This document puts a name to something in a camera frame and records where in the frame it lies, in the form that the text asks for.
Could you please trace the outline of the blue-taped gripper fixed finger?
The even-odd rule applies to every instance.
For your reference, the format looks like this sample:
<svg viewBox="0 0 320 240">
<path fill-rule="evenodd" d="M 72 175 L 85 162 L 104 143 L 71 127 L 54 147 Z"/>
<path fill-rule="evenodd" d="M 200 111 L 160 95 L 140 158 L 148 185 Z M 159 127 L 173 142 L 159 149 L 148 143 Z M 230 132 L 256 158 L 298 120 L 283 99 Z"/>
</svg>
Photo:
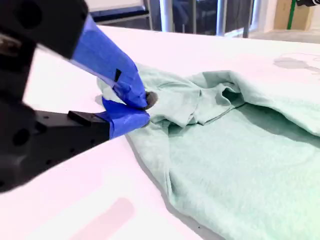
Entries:
<svg viewBox="0 0 320 240">
<path fill-rule="evenodd" d="M 48 169 L 106 141 L 149 123 L 144 110 L 103 100 L 105 111 L 87 113 L 38 111 L 34 139 L 34 173 Z"/>
</svg>

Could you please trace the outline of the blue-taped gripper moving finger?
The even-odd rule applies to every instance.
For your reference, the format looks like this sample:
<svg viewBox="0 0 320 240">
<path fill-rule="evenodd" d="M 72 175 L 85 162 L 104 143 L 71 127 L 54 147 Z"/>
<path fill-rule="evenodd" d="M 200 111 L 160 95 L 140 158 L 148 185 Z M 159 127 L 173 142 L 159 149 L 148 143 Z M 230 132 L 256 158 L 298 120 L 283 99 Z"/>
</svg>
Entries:
<svg viewBox="0 0 320 240">
<path fill-rule="evenodd" d="M 132 108 L 156 103 L 134 61 L 98 28 L 84 0 L 11 0 L 9 21 L 14 33 L 97 76 Z"/>
</svg>

